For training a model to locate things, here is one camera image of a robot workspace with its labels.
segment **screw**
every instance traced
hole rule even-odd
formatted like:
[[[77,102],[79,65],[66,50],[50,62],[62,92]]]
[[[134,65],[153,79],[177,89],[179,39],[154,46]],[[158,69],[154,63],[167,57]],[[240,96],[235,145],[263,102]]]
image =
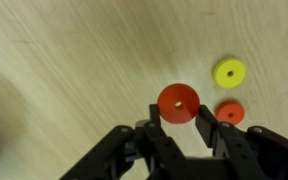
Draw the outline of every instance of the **screw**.
[[[222,126],[224,126],[224,127],[230,127],[230,124],[229,124],[229,123],[222,123]]]
[[[155,124],[154,123],[149,123],[148,126],[149,127],[155,127]]]
[[[122,131],[122,132],[127,132],[128,129],[127,129],[127,128],[122,128],[121,131]]]
[[[254,128],[253,130],[258,132],[258,133],[262,133],[263,132],[263,130],[261,128],[258,128],[258,127]]]

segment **wood grain surface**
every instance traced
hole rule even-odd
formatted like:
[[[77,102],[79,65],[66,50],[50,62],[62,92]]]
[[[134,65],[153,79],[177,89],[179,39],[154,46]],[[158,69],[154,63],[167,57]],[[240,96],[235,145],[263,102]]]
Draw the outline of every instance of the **wood grain surface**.
[[[225,57],[247,66],[237,88],[212,79]],[[288,137],[288,1],[0,0],[0,180],[60,178],[172,83]],[[163,127],[185,155],[211,155],[194,122]],[[146,175],[142,162],[123,179]]]

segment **orange ring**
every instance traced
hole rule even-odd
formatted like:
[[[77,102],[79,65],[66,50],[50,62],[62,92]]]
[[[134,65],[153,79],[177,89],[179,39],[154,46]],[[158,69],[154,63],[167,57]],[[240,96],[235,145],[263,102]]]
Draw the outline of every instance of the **orange ring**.
[[[185,84],[167,86],[159,95],[157,104],[163,119],[172,124],[191,121],[200,108],[197,93]]]
[[[236,101],[225,101],[215,110],[215,116],[219,121],[227,121],[234,125],[240,123],[245,115],[243,106]]]

